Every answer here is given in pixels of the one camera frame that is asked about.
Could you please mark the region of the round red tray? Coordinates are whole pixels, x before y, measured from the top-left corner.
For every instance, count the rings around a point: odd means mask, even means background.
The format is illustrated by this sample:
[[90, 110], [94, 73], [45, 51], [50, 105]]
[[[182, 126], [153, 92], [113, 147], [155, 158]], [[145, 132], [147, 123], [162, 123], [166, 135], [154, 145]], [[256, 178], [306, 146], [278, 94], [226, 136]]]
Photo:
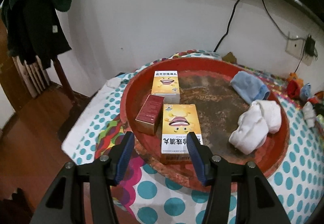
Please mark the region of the round red tray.
[[281, 110], [282, 124], [275, 134], [268, 134], [265, 143], [250, 155], [234, 149], [228, 142], [237, 128], [239, 116], [248, 109], [245, 101], [230, 86], [240, 67], [210, 58], [179, 57], [157, 62], [139, 71], [127, 84], [120, 104], [124, 130], [133, 131], [135, 150], [161, 175], [193, 190], [207, 192], [198, 181], [191, 162], [161, 162], [161, 131], [151, 136], [137, 130], [136, 117], [151, 92], [155, 71], [176, 70], [180, 83], [180, 103], [194, 104], [198, 112], [203, 143], [214, 154], [230, 163], [245, 164], [252, 160], [269, 178], [283, 162], [289, 140], [289, 121]]

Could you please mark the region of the blue rolled sock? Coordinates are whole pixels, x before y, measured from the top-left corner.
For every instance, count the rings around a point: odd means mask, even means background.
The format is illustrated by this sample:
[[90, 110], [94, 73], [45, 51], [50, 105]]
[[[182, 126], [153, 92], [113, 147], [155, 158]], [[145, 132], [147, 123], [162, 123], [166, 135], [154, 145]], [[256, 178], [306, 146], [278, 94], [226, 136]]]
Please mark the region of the blue rolled sock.
[[299, 97], [301, 101], [306, 102], [311, 97], [311, 84], [307, 83], [300, 89]]

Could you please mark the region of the dark hanging clothes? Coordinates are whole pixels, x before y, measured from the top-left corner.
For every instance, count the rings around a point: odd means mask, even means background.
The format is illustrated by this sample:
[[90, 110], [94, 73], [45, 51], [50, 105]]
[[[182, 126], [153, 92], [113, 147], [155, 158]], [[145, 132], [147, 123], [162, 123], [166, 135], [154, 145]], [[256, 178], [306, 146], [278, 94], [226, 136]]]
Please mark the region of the dark hanging clothes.
[[58, 55], [71, 49], [57, 13], [67, 12], [72, 0], [1, 0], [2, 21], [8, 33], [10, 56], [21, 63], [41, 60], [43, 69], [51, 67]]

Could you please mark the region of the brown cardboard scrap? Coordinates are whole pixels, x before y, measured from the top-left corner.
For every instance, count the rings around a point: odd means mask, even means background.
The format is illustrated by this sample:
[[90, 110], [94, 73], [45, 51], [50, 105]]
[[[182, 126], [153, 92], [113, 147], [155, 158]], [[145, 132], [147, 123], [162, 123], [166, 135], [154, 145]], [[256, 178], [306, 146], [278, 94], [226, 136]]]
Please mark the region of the brown cardboard scrap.
[[231, 64], [237, 64], [237, 59], [232, 52], [228, 52], [225, 56], [222, 56], [222, 60]]

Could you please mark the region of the polka dot tablecloth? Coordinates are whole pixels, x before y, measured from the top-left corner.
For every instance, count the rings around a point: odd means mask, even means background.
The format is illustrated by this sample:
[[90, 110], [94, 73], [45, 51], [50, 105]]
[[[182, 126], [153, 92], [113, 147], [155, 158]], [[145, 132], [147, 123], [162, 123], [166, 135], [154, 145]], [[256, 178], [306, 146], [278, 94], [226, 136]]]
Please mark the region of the polka dot tablecloth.
[[[288, 151], [269, 182], [291, 223], [305, 223], [323, 196], [323, 138], [306, 125], [302, 109], [286, 92], [283, 78], [254, 71], [274, 89], [288, 117]], [[112, 133], [111, 146], [122, 138], [115, 118], [120, 101], [133, 73], [108, 80], [90, 102], [67, 138], [62, 150], [77, 164], [94, 161], [97, 142]], [[194, 191], [164, 177], [135, 156], [129, 163], [130, 175], [117, 188], [114, 202], [141, 223], [201, 223], [208, 194]]]

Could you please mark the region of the white wall socket plate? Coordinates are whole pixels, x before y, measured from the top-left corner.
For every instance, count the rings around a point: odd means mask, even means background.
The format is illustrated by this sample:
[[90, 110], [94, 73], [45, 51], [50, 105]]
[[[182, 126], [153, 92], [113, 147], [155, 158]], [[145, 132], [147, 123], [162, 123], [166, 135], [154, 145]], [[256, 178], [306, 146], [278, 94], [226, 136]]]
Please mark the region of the white wall socket plate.
[[305, 39], [300, 39], [299, 36], [290, 37], [290, 33], [288, 36], [285, 52], [299, 61], [301, 60], [305, 65], [311, 66], [313, 58], [304, 51]]

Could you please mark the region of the light blue sock in tray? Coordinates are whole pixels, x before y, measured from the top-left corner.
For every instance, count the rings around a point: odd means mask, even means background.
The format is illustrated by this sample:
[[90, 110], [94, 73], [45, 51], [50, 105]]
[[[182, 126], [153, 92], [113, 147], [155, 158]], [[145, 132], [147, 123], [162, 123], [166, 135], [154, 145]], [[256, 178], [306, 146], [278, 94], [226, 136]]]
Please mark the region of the light blue sock in tray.
[[230, 85], [248, 105], [255, 100], [267, 100], [270, 96], [268, 87], [258, 77], [245, 71], [239, 71]]

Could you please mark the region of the small white sock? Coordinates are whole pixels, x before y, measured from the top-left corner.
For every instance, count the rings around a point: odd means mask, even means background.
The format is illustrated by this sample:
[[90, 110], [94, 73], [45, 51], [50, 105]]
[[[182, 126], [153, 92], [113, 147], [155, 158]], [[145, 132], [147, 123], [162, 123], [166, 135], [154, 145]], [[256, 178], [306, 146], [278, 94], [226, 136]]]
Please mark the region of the small white sock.
[[308, 101], [302, 108], [302, 112], [308, 128], [314, 127], [316, 122], [316, 112], [312, 103]]

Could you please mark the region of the yellow medicine box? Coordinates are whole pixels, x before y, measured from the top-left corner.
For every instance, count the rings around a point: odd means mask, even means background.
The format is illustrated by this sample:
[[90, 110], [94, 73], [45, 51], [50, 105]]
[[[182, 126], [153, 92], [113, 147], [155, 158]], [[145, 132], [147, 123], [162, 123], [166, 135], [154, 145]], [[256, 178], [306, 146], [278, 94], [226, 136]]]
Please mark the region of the yellow medicine box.
[[180, 86], [177, 71], [155, 71], [151, 94], [164, 98], [164, 103], [180, 103]]
[[194, 104], [165, 104], [161, 131], [161, 158], [163, 164], [190, 161], [187, 134], [195, 133], [200, 144], [203, 138], [196, 106]]

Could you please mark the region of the black power adapter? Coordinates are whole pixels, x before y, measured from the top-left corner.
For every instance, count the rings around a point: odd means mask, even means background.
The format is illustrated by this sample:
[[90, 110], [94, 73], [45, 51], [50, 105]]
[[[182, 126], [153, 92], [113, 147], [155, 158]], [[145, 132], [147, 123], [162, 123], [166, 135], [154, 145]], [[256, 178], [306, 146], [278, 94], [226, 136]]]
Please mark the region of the black power adapter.
[[311, 35], [308, 35], [306, 42], [305, 42], [305, 53], [310, 57], [315, 57], [315, 40], [312, 38]]

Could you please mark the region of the wooden chair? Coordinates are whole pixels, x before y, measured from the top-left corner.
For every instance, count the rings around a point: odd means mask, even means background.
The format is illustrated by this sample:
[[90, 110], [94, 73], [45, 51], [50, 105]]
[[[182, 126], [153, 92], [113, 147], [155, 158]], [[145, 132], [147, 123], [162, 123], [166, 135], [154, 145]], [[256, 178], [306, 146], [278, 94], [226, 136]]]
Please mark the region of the wooden chair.
[[18, 112], [47, 90], [50, 80], [39, 58], [31, 65], [21, 63], [18, 56], [9, 55], [7, 45], [7, 29], [1, 22], [1, 86], [13, 109]]

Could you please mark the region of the dark red small box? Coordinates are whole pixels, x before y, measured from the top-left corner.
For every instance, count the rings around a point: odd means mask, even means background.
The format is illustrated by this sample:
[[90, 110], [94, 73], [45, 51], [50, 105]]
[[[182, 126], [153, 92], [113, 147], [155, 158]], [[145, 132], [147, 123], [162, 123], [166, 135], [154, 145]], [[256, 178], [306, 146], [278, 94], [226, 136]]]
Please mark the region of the dark red small box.
[[164, 97], [149, 95], [136, 117], [136, 128], [147, 135], [155, 135], [160, 123]]

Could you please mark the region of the orange toy animal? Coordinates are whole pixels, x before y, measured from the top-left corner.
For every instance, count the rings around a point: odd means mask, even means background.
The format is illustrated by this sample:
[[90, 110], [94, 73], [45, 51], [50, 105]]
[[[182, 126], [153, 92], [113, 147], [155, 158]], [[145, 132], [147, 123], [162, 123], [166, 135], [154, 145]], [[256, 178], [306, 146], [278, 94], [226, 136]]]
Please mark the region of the orange toy animal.
[[300, 88], [304, 86], [304, 81], [301, 78], [299, 78], [295, 72], [289, 74], [287, 82], [290, 82], [292, 80], [294, 80]]

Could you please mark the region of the large white sock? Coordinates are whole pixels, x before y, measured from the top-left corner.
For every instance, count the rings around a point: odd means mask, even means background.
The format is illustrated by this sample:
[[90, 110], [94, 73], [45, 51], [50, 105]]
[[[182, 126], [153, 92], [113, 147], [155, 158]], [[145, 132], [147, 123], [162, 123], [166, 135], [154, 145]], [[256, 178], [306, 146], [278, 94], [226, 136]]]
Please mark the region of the large white sock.
[[238, 119], [238, 128], [228, 141], [245, 155], [260, 148], [269, 133], [275, 134], [282, 124], [281, 108], [276, 101], [255, 100]]

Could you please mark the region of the red sock with embroidery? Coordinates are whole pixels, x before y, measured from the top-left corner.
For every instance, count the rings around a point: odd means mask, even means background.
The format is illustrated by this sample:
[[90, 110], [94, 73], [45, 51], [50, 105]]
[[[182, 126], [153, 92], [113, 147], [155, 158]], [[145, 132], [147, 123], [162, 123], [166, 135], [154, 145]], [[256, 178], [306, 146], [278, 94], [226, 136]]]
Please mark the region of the red sock with embroidery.
[[288, 97], [293, 100], [300, 99], [300, 89], [301, 87], [295, 80], [289, 81], [286, 89]]

